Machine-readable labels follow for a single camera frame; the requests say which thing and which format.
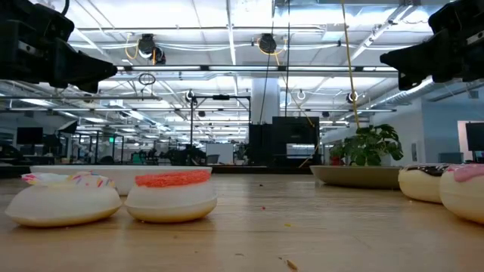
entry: hanging cable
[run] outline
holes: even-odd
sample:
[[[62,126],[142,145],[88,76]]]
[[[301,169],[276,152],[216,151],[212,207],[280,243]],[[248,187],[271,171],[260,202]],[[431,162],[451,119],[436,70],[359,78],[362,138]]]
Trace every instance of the hanging cable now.
[[[287,61],[286,61],[286,98],[284,117],[287,117],[287,91],[289,91],[289,54],[290,54],[290,0],[287,0]]]
[[[275,11],[275,5],[272,8],[272,14],[274,14],[274,11]],[[274,16],[272,17],[272,26],[271,26],[271,36],[273,36],[273,35],[274,35]],[[269,77],[269,64],[270,63],[271,63],[271,55],[268,54],[267,55],[267,70],[265,71],[264,93],[262,95],[262,105],[261,105],[260,116],[259,116],[259,125],[260,125],[260,122],[262,121],[262,114],[264,113],[265,92],[267,91],[267,79]]]
[[[129,43],[129,37],[131,37],[131,33],[128,33],[128,37],[126,37],[126,44]],[[124,52],[126,53],[126,56],[132,60],[134,60],[137,56],[138,56],[138,47],[139,47],[139,39],[138,41],[136,42],[136,53],[135,53],[135,56],[132,57],[129,53],[128,53],[128,48],[124,48]]]
[[[346,25],[345,0],[341,0],[341,8],[343,9],[343,23],[344,23],[343,28],[345,30],[345,38],[346,38],[346,57],[348,60],[349,82],[351,84],[351,98],[352,98],[353,112],[355,113],[356,128],[360,128],[360,122],[358,119],[358,109],[356,107],[355,86],[353,85],[353,73],[351,70],[351,57],[349,56],[349,39],[348,39],[348,29]]]
[[[62,12],[60,14],[66,16],[67,11],[69,10],[69,5],[70,5],[70,0],[66,0],[66,4],[64,5],[64,9],[62,10]]]

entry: desk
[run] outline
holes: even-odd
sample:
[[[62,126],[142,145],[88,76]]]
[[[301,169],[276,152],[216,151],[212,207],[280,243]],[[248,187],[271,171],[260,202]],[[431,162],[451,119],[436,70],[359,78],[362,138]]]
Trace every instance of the desk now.
[[[217,208],[185,224],[143,224],[120,209],[95,224],[33,230],[1,213],[1,270],[285,272],[290,259],[314,272],[484,271],[483,226],[399,191],[316,187],[310,175],[213,182]],[[0,184],[1,210],[19,186]]]

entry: pink frosted donut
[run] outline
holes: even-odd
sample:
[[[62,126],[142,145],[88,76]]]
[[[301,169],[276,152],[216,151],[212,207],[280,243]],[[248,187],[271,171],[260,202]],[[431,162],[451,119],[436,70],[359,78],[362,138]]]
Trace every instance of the pink frosted donut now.
[[[440,181],[442,204],[457,216],[484,224],[484,165],[453,165]]]

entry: white column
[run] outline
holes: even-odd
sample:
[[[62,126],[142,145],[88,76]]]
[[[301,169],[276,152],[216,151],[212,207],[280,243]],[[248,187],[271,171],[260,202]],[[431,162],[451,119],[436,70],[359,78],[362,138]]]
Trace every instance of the white column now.
[[[279,78],[268,78],[267,83],[265,79],[252,80],[251,121],[254,125],[258,125],[259,120],[260,124],[272,124],[272,117],[279,116],[279,92]]]

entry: yellow cable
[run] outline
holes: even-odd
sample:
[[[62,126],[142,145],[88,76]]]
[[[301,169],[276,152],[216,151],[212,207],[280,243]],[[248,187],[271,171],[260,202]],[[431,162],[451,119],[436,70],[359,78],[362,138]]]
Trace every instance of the yellow cable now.
[[[129,37],[131,36],[131,33],[128,33],[128,37],[126,38],[126,44],[129,43]],[[136,53],[135,53],[135,56],[132,57],[129,53],[128,53],[128,48],[124,48],[124,52],[126,53],[126,56],[129,57],[130,59],[134,60],[137,56],[138,56],[138,46],[139,46],[139,39],[138,41],[136,42]]]
[[[341,0],[341,8],[343,9],[343,22],[344,22],[345,38],[346,38],[346,57],[348,59],[349,81],[351,83],[351,98],[352,98],[353,112],[355,113],[356,127],[360,128],[360,122],[358,119],[358,110],[356,107],[355,86],[353,85],[353,73],[351,70],[351,57],[349,56],[349,39],[348,39],[348,29],[346,25],[345,0]]]
[[[260,48],[259,41],[260,41],[260,38],[258,38],[258,39],[257,39],[257,48],[259,49],[259,51],[261,51],[261,53],[263,53],[263,54],[267,54],[267,53],[265,53],[265,52],[264,52],[264,51],[263,51],[263,50]],[[281,49],[279,52],[270,53],[270,54],[268,54],[268,55],[271,55],[271,56],[272,56],[272,55],[276,55],[276,56],[277,56],[277,55],[279,55],[279,54],[280,54],[282,51],[285,51],[285,50],[286,50],[286,44],[287,44],[287,40],[285,39],[285,40],[284,40],[284,47],[283,47],[283,48],[282,48],[282,49]]]

